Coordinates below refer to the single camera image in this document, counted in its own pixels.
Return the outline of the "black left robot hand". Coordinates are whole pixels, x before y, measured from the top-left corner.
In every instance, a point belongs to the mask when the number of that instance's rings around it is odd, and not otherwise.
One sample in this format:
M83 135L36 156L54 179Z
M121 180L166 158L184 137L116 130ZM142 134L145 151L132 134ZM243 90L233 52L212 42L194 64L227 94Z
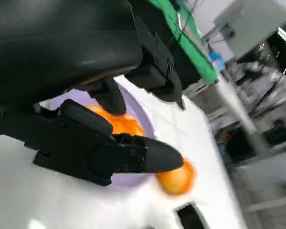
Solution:
M166 143L114 134L97 113L67 99L55 110L40 103L72 89L105 111L126 113L114 78L183 108L174 59L127 0L0 0L0 135L37 150L34 164L101 186L115 173L180 168Z

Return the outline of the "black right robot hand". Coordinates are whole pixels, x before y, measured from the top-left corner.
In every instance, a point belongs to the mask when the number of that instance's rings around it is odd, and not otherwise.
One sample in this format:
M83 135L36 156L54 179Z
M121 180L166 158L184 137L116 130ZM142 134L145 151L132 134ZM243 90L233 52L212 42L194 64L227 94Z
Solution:
M187 202L174 209L183 229L208 229L209 226L195 202Z

